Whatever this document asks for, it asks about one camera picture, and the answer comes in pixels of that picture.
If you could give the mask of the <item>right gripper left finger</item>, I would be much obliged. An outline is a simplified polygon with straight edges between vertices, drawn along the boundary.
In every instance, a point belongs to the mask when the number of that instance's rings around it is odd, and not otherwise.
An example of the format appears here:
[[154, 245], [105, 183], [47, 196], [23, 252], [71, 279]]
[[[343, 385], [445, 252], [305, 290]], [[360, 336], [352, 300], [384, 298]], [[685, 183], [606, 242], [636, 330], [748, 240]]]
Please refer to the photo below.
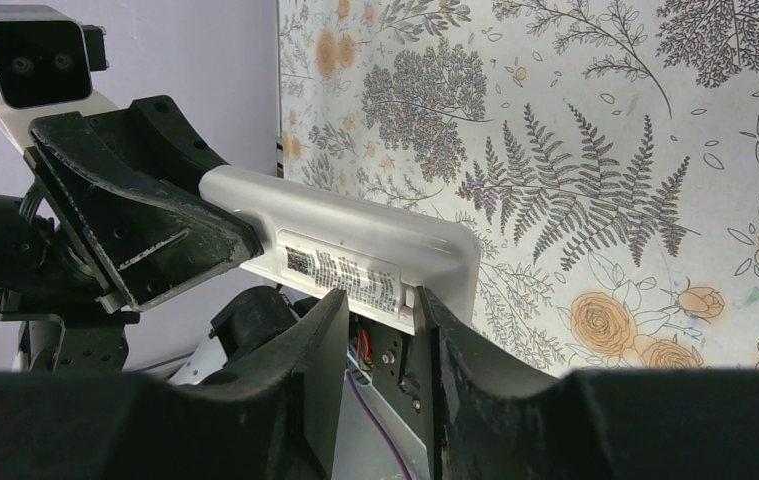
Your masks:
[[296, 318], [268, 289], [258, 322], [289, 327], [197, 385], [131, 373], [0, 373], [0, 479], [328, 479], [349, 305]]

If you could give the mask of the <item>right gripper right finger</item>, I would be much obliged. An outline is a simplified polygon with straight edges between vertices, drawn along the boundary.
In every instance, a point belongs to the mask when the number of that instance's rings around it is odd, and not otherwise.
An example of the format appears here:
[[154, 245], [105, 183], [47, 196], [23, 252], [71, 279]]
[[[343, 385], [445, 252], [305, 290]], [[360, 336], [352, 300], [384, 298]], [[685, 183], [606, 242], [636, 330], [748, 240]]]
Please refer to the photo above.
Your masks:
[[759, 370], [555, 378], [416, 291], [435, 479], [759, 479]]

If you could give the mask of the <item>white remote control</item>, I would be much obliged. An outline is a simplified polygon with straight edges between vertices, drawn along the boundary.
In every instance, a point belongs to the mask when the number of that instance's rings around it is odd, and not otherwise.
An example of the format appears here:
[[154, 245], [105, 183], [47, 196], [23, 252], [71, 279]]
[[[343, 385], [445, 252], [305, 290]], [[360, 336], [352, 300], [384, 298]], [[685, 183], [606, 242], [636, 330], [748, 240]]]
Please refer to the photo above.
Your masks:
[[249, 272], [315, 297], [344, 289], [353, 312], [408, 334], [419, 287], [473, 317], [481, 249], [464, 225], [230, 165], [199, 192], [255, 228]]

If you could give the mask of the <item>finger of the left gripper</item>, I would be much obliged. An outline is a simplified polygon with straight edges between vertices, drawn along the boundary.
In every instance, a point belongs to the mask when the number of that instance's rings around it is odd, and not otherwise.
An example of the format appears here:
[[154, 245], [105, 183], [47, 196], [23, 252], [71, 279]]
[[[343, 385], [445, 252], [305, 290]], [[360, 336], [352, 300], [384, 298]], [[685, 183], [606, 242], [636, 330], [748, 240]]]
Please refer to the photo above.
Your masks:
[[203, 200], [222, 158], [178, 111], [67, 112], [28, 126], [50, 204], [108, 312], [142, 312], [260, 256], [254, 227]]

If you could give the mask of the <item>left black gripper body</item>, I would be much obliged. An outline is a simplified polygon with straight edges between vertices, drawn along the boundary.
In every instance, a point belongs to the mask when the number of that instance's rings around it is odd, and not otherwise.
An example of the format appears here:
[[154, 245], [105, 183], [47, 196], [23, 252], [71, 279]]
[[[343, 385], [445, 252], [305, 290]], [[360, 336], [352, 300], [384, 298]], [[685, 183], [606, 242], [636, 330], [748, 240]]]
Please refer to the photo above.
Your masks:
[[[113, 111], [182, 113], [166, 95]], [[0, 195], [0, 320], [21, 326], [24, 370], [118, 372], [129, 353], [126, 327], [182, 293], [142, 312], [106, 311], [99, 303], [101, 287], [50, 204], [28, 159], [29, 148], [23, 157], [34, 176], [31, 187], [21, 197]]]

